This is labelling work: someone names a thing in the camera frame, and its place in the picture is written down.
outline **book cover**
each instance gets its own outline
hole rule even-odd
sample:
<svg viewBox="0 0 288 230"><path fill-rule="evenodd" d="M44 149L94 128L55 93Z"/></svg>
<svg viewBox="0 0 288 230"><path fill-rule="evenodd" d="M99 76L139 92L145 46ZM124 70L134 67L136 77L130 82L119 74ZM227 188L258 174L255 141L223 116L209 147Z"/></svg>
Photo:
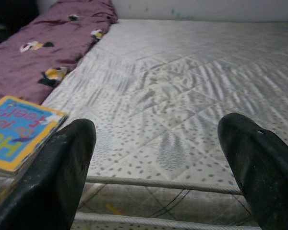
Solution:
<svg viewBox="0 0 288 230"><path fill-rule="evenodd" d="M24 100L0 99L0 171L15 173L66 119L66 114Z"/></svg>

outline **purple bedsheet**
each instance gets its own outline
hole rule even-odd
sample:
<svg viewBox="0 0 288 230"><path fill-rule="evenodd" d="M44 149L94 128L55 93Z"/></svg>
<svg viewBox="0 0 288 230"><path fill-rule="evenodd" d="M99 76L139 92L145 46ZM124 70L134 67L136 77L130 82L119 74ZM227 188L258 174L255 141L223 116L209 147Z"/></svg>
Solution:
<svg viewBox="0 0 288 230"><path fill-rule="evenodd" d="M69 15L79 16L71 21ZM53 87L37 83L41 72L50 68L75 68L77 61L96 42L92 30L108 32L117 16L111 0L59 0L45 14L0 44L0 98L12 95L41 104ZM52 42L53 47L42 47L21 53L28 42Z"/></svg>

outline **bed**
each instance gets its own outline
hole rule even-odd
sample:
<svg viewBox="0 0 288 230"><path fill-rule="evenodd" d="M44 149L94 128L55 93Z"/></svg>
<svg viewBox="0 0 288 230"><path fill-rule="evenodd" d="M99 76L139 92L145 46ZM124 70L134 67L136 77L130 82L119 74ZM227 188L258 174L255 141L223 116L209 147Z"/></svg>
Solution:
<svg viewBox="0 0 288 230"><path fill-rule="evenodd" d="M43 105L96 125L73 229L259 229L216 129L288 144L288 23L119 20Z"/></svg>

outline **white wall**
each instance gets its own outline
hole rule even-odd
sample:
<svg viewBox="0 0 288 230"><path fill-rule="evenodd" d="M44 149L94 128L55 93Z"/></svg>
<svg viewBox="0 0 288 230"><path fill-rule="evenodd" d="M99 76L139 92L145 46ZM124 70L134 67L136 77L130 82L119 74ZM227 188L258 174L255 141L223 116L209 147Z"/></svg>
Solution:
<svg viewBox="0 0 288 230"><path fill-rule="evenodd" d="M44 11L56 0L39 0ZM112 0L119 18L288 21L288 0Z"/></svg>

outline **mattress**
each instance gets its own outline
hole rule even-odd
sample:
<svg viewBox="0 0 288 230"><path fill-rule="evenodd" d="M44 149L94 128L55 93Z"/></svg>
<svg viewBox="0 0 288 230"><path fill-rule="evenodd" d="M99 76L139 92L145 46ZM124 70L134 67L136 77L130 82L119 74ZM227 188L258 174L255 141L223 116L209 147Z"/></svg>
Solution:
<svg viewBox="0 0 288 230"><path fill-rule="evenodd" d="M216 130L288 144L288 23L119 20L43 105L96 125L74 229L258 229Z"/></svg>

